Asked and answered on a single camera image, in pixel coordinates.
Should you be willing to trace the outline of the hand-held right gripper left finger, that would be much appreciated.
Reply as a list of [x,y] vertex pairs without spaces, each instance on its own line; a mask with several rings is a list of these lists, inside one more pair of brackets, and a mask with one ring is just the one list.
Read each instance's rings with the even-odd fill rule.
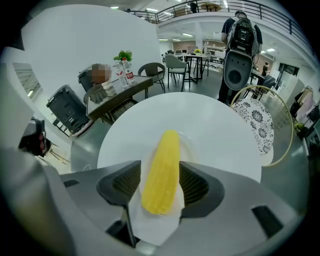
[[79,209],[105,235],[135,248],[129,202],[141,181],[141,161],[126,161],[60,176]]

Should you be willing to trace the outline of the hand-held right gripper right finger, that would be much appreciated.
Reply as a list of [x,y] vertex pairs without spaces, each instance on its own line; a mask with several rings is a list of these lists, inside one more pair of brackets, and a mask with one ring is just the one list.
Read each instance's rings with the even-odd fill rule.
[[268,256],[302,217],[257,181],[214,167],[180,163],[187,193],[177,230],[158,256]]

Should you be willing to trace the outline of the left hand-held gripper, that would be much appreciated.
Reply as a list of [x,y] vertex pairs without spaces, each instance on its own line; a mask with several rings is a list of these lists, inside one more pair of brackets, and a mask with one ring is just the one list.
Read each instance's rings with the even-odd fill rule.
[[22,135],[18,148],[34,156],[43,157],[47,153],[45,121],[32,117]]

